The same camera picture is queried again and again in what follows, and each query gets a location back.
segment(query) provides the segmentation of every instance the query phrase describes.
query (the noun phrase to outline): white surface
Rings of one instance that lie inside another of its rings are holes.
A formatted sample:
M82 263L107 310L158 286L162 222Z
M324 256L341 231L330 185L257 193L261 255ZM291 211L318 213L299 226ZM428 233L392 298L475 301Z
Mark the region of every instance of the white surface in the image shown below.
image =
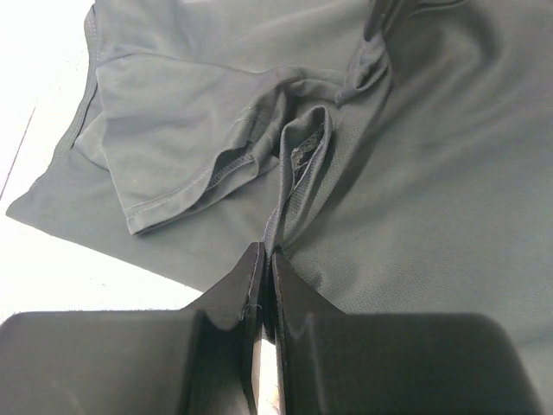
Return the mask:
M0 17L7 56L0 73L0 191L11 171L0 200L0 322L31 310L178 309L200 294L5 216L50 163L82 98L88 63L82 28L91 3L12 2ZM267 402L275 393L274 347L265 343L262 354L259 409L267 414L274 413Z

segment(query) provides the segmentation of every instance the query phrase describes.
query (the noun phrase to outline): black plastic part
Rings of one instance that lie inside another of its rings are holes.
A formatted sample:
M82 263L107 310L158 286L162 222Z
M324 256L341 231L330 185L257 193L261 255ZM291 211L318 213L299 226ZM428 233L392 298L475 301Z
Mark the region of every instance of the black plastic part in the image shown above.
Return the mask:
M281 413L538 414L508 337L476 315L347 316L272 260Z
M0 414L257 412L262 244L177 311L27 313L0 328Z

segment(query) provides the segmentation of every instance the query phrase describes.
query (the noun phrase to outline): gray t-shirt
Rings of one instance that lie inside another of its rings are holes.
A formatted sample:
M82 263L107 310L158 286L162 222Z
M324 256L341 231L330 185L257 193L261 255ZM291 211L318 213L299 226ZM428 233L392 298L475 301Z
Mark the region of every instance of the gray t-shirt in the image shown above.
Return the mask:
M553 3L97 0L8 215L204 290L264 239L347 312L478 312L553 412Z

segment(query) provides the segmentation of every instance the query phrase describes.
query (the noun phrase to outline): gray fabric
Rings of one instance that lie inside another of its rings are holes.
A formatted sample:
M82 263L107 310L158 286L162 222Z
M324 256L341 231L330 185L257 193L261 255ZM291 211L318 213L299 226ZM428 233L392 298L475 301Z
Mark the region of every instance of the gray fabric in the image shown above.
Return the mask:
M98 0L9 215L202 290L265 236L342 310L486 314L553 413L553 3L432 1L386 44L369 6Z

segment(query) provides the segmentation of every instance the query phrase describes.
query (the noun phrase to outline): stitching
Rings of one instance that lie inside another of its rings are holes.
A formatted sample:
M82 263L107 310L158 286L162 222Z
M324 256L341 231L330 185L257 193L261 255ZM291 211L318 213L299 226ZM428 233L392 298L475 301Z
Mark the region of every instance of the stitching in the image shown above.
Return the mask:
M226 166L224 166L222 169L220 169L217 173L212 175L211 181L208 183L208 185L212 186L214 183L220 182L231 171L234 171L236 169L236 166L239 166L243 162L251 160L250 145L251 145L251 143L248 143L246 145L245 153L242 156L239 156L238 158L232 160L230 163L228 163Z
M210 169L209 169L209 166L204 168L203 169L203 172L201 173L201 175L195 179L193 182L191 182L190 184L188 184L187 186L185 186L184 188L178 188L177 190L173 190L172 192L169 192L165 195L162 195L162 196L158 196L156 197L155 199L151 199L149 201L141 201L140 203L137 203L136 205L132 205L131 207L128 207L125 209L125 211L129 210L129 209L132 209L132 208L136 208L138 206L142 206L146 203L150 203L152 201L159 201L160 199L163 199L163 198L166 198L167 196L171 196L171 195L174 195L175 193L183 193L183 192L186 192L188 191L190 188L193 187L193 185L195 185L197 182L199 182L201 179L203 179L205 176L207 176L207 173L209 173ZM145 210L149 210L149 209L153 209L153 208L157 208L158 206L161 206L162 204L164 203L167 203L168 201L172 201L174 198L176 198L178 195L175 195L173 197L171 197L170 199L167 199L166 201L162 201L161 203L158 203L156 204L155 206L152 206L152 207L145 207L144 209L142 210L138 210L136 211L134 214L131 214L130 217L136 215L136 214L139 214L140 212L143 212Z
M202 170L200 170L200 175L198 176L197 179L195 179L193 182L191 182L190 184L188 185L184 185L184 187L181 187L181 188L176 188L175 190L172 190L170 191L169 193L165 194L165 195L161 195L161 196L157 196L155 197L154 199L149 199L147 201L140 201L138 203L135 203L134 205L132 206L129 206L128 208L126 207L125 208L125 212L128 211L128 210L131 210L132 208L137 208L139 206L142 206L142 205L145 205L147 203L151 203L152 201L159 201L160 199L163 199L167 196L171 196L171 195L174 195L175 193L179 193L179 192L182 192L182 191L186 191L188 189L190 189L191 187L193 187L193 185L195 185L197 182L199 182L201 179L203 179L208 173L211 172L211 170L213 169L212 167L212 164L213 163L210 163L209 165L207 165L205 168L203 168ZM136 214L140 213L140 212L143 212L144 210L139 210L136 212Z
M244 167L246 164L249 164L251 162L255 162L255 158L252 155L248 155L249 157L245 157L244 160L241 160L240 163L238 163L236 166L234 166L232 169L228 171L221 170L218 175L221 175L218 179L214 179L215 182L207 186L206 192L208 190L211 190L212 188L216 187L218 184L220 184L223 180L225 180L233 171L236 171L240 169L241 167Z
M347 104L344 104L342 107L341 107L341 110L340 110L340 119L338 119L338 122L336 123L336 126L332 129L332 131L337 131L338 128L340 127L340 125L342 124L342 120L344 119L344 116L346 115L346 110L348 107L351 106L351 103L347 103Z
M363 51L365 50L365 48L366 48L366 41L364 42L363 46L359 47L357 52L355 52L355 55L353 56L352 61L350 62L349 67L347 68L346 77L347 75L351 74L353 65L359 64L359 59L361 58L361 55L363 54Z
M64 143L60 146L60 150L57 154L57 156L54 158L52 163L57 161L67 150L71 149L75 143L75 140L79 136L79 132L82 129L83 123L85 121L86 112L88 111L88 108L90 107L90 103L92 101L92 96L94 92L96 91L96 79L94 76L94 70L95 70L95 47L94 45L97 43L98 36L96 34L96 28L95 25L92 23L92 15L89 14L86 17L86 25L91 30L91 47L89 50L89 68L88 68L88 75L86 76L86 86L85 86L85 92L83 94L83 99L81 100L79 107L75 113L75 116L73 118L73 122L67 129L66 134L63 136L67 137L67 139L64 140Z
M311 134L309 137L307 137L305 140L303 140L300 145L295 147L292 152L290 153L290 161L292 164L292 173L295 173L299 167L297 166L298 162L300 162L305 155L305 153L309 153L310 151L313 151L317 148L317 145L319 143L316 140L313 140L314 137L320 136L320 134L323 132L323 125L324 122L319 125L317 130Z
M248 116L248 117L239 118L239 119L235 120L235 121L232 123L231 128L232 128L234 125L236 125L236 123L239 122L239 121L250 121L250 120L253 120L253 121L255 121L255 122L258 122L259 119L260 119L261 117L264 117L264 116L266 116L266 115L269 115L269 112L267 112L267 111L261 111L261 112L259 112L259 113L257 113L257 114L252 114L252 115L250 115L250 116Z
M263 230L263 241L267 241L267 229L269 228L269 224L275 215L275 213L278 210L278 205L273 209L273 211L270 213L269 219L267 220L267 223L265 224L265 229Z
M278 264L277 264L277 258L275 258L275 266L273 267L275 269L275 273L276 273L276 280L277 281L280 281L280 273L278 272ZM282 290L280 289L280 284L274 284L276 287L278 287L278 294L280 295L280 299L281 301L283 302L283 292Z
M242 110L240 110L240 112L245 112L245 111L250 111L250 110L257 110L259 106L262 106L262 105L247 106L245 108L242 108Z
M305 177L308 175L308 172L310 171L311 169L311 166L313 165L313 163L315 162L315 158L319 155L319 153L321 152L321 147L317 146L318 148L315 149L315 153L309 158L309 160L307 160L307 162L305 162L303 165L307 164L308 167L305 169L305 171L303 172L302 176L300 177L300 180L297 181L296 185L294 186L294 188L292 189L292 191L290 192L290 196L292 196L292 194L297 190L297 188L299 188L303 182L305 182Z
M257 270L257 262L259 261L259 252L260 251L261 251L261 249L259 249L259 242L258 242L257 243L256 260L253 263L253 271L250 273L250 285L248 286L248 297L247 297L248 301L246 303L246 306L242 309L242 312L240 313L240 320L242 320L244 318L244 313L245 313L246 309L248 308L248 305L250 305L251 284L253 283L253 276L255 275L256 270Z
M89 22L89 25L92 28L93 37L94 37L94 63L97 64L99 62L99 55L100 55L100 48L99 48L99 37L98 37L98 31L96 30L96 24L92 24L92 22Z
M145 203L150 203L150 202L152 202L152 201L157 201L157 200L160 200L160 199L164 199L164 198L166 198L166 197L169 196L169 195L176 194L176 195L173 195L173 197L168 198L167 200L160 201L159 203L156 203L154 206L147 206L147 207L145 207L145 208L143 208L143 209L137 210L136 212L130 214L128 217L129 217L129 218L132 218L132 217L137 216L138 214L140 214L140 213L142 213L142 212L146 212L146 211L148 211L148 210L151 210L151 209L154 209L154 208L158 208L158 207L160 207L161 205L164 205L164 204L166 204L166 203L169 203L170 201L173 201L173 200L176 199L177 197L181 196L183 193L188 192L188 190L190 190L190 189L193 187L193 185L195 185L195 184L196 184L197 182L199 182L202 178L204 178L205 176L207 176L207 173L209 173L209 170L208 170L208 171L205 171L200 177L198 177L196 180L194 180L192 183L190 183L190 184L189 184L188 186L186 186L185 188L179 188L179 189L174 190L173 192L168 193L168 194L166 194L166 195L156 197L155 199L152 199L151 201L143 201L143 202L139 203L139 205L143 205L143 204L145 204ZM131 209L131 208L133 208L133 207L128 207L128 208L126 208L126 209L125 209L125 212L128 211L128 210Z

